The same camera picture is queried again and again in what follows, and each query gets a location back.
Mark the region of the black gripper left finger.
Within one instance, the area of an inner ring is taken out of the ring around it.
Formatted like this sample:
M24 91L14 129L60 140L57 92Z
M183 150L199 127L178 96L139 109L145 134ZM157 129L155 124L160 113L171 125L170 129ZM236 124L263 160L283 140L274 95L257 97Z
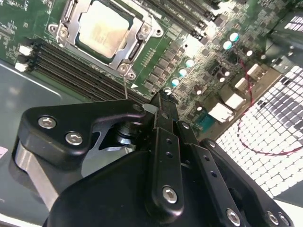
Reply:
M15 164L51 211L68 187L85 178L81 167L91 149L111 147L127 135L135 151L151 151L156 128L173 130L175 121L164 95L154 97L149 112L132 100L30 108L21 117Z

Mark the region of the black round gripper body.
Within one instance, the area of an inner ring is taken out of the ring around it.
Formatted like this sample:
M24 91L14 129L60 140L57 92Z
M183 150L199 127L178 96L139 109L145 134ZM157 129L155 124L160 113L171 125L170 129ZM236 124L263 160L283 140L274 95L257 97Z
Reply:
M176 123L158 127L151 151L132 152L68 187L48 227L211 227L208 201L185 160Z

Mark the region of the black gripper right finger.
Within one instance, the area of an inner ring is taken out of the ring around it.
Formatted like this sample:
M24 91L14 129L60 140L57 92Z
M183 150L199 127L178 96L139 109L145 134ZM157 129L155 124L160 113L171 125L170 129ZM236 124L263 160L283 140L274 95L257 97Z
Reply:
M291 218L213 140L198 142L190 125L179 120L177 100L164 95L176 123L185 160L203 185L205 210L213 227L292 227Z

